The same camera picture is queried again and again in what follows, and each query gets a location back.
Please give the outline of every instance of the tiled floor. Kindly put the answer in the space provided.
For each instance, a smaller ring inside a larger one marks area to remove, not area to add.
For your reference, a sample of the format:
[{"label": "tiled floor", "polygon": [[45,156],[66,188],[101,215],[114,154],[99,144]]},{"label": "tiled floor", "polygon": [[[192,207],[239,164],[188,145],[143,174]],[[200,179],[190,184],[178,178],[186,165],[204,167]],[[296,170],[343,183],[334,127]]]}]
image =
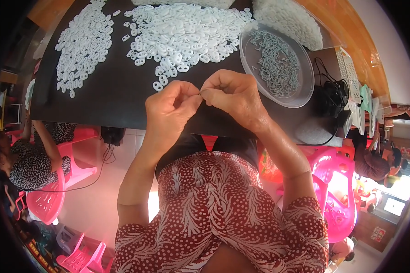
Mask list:
[{"label": "tiled floor", "polygon": [[[58,217],[60,223],[84,232],[85,236],[102,241],[107,247],[114,248],[115,233],[118,225],[117,194],[123,177],[132,160],[142,145],[144,130],[127,129],[120,146],[114,148],[115,162],[104,164],[102,155],[106,144],[99,138],[89,139],[73,145],[73,152],[78,165],[91,164],[97,166],[97,173],[75,184],[79,188],[93,183],[94,185],[68,192]],[[274,193],[276,184],[263,182],[264,189],[271,194],[276,202],[279,197]],[[149,194],[149,219],[158,213],[158,183],[153,180]]]}]

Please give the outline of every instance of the woman's right hand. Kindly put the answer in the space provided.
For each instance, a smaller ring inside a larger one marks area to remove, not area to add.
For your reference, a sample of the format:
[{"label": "woman's right hand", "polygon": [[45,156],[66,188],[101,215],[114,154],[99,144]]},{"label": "woman's right hand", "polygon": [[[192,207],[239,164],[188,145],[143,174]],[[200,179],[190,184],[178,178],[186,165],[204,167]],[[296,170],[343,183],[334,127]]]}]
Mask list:
[{"label": "woman's right hand", "polygon": [[204,82],[201,96],[208,106],[227,112],[253,133],[263,130],[270,119],[250,74],[221,69]]}]

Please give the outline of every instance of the black and white patterned shirt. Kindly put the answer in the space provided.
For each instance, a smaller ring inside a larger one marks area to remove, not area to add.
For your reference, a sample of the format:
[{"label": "black and white patterned shirt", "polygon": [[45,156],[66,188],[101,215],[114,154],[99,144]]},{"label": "black and white patterned shirt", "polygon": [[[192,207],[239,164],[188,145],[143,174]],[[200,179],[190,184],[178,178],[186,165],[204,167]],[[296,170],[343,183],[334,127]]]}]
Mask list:
[{"label": "black and white patterned shirt", "polygon": [[[75,124],[44,124],[56,144],[71,141],[74,138]],[[51,162],[37,132],[34,132],[35,144],[19,139],[11,147],[11,153],[19,154],[10,172],[9,180],[18,188],[31,192],[40,190],[50,183],[58,181],[58,174],[51,171]],[[70,157],[62,158],[64,175],[70,172]]]}]

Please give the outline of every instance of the orange wall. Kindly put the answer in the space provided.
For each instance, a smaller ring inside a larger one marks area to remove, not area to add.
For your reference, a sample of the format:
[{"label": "orange wall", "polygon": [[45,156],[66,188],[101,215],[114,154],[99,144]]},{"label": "orange wall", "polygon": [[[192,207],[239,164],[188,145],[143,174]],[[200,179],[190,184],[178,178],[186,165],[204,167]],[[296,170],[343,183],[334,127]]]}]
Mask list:
[{"label": "orange wall", "polygon": [[27,17],[45,31],[56,16],[66,11],[74,0],[38,0]]},{"label": "orange wall", "polygon": [[344,49],[354,62],[359,81],[370,86],[375,97],[388,95],[390,101],[386,74],[377,48],[351,4],[347,0],[295,1],[318,17],[346,45]]}]

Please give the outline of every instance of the transparent plastic lid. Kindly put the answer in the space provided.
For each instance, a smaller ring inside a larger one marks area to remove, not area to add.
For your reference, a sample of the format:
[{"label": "transparent plastic lid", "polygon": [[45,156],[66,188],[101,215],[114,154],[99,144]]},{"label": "transparent plastic lid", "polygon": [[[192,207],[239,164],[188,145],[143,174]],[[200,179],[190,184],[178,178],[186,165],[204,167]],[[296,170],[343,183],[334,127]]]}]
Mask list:
[{"label": "transparent plastic lid", "polygon": [[[313,67],[304,47],[278,30],[263,24],[258,24],[258,29],[248,29],[249,27],[245,28],[240,36],[240,58],[245,72],[253,75],[257,80],[258,90],[279,105],[288,108],[298,108],[304,106],[310,100],[314,90]],[[299,86],[297,86],[295,91],[290,92],[288,96],[274,96],[268,88],[267,83],[260,76],[261,65],[258,64],[258,62],[261,58],[261,51],[258,50],[257,45],[251,43],[252,37],[250,36],[251,33],[257,30],[265,30],[275,36],[280,37],[296,54],[296,58],[299,63],[299,68],[297,71]]]}]

